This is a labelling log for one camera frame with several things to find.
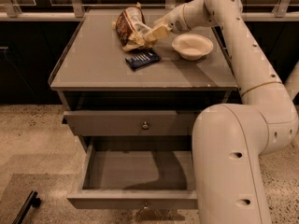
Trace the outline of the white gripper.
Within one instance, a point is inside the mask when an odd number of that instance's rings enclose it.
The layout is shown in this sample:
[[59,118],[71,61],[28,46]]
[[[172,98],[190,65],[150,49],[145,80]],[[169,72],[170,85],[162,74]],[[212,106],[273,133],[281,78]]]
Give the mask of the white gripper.
[[144,38],[148,42],[153,42],[159,39],[167,38],[170,30],[175,34],[180,34],[187,31],[187,24],[184,20],[184,7],[179,5],[165,14],[160,19],[154,22],[154,28],[150,29]]

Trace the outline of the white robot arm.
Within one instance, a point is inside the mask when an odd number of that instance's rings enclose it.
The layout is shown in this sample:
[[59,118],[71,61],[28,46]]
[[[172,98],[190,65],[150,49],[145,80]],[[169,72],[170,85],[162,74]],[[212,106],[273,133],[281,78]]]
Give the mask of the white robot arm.
[[240,0],[193,0],[154,23],[148,40],[219,25],[241,102],[202,111],[192,130],[200,224],[272,224],[259,158],[287,146],[298,115],[241,17]]

